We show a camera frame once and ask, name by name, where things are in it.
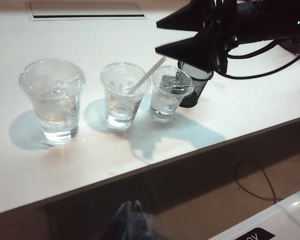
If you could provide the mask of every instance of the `black label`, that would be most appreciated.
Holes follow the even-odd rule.
[[[245,235],[238,237],[235,240],[269,240],[275,237],[272,233],[257,227],[252,229],[251,231],[247,232]]]

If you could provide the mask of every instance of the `cup lid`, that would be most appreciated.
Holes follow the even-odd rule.
[[[19,84],[32,97],[61,99],[79,93],[85,84],[85,76],[72,62],[57,58],[41,59],[22,70]]]

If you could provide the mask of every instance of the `water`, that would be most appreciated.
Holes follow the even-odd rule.
[[[141,100],[134,97],[117,98],[110,94],[105,103],[105,119],[111,129],[127,129],[133,123]]]
[[[169,96],[159,90],[157,87],[153,89],[150,114],[151,116],[162,123],[169,122],[173,114],[177,110],[182,98]]]
[[[76,97],[41,103],[36,111],[45,139],[52,145],[70,141],[78,131],[79,106]]]

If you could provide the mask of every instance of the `water droplet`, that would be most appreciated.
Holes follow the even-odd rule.
[[[107,174],[109,174],[110,176],[115,176],[115,175],[118,175],[118,173],[116,173],[115,171],[113,171],[112,169],[108,169],[106,171]]]
[[[218,89],[219,91],[225,91],[227,89],[227,87],[220,82],[213,82],[213,85],[216,87],[216,89]]]
[[[203,103],[203,104],[209,104],[210,103],[210,99],[206,98],[206,97],[202,97],[201,100],[198,100],[199,103]]]

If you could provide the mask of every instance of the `white surface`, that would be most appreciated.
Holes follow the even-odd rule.
[[[272,240],[300,240],[300,191],[210,240],[235,240],[255,228],[274,234]]]
[[[23,2],[0,2],[0,212],[300,117],[297,62],[275,75],[252,80],[216,74],[197,106],[178,108],[176,118],[166,124],[149,116],[148,94],[129,131],[105,129],[99,120],[104,111],[101,69],[124,61],[147,71],[160,59],[155,47],[194,35],[156,28],[157,20],[181,8],[186,0],[136,3],[148,19],[30,21]],[[243,45],[236,53],[265,44]],[[255,59],[229,61],[229,73],[265,72],[293,57],[276,47]],[[62,147],[42,144],[31,103],[18,86],[20,71],[44,58],[71,61],[86,77],[78,134]],[[177,61],[167,59],[165,64]]]

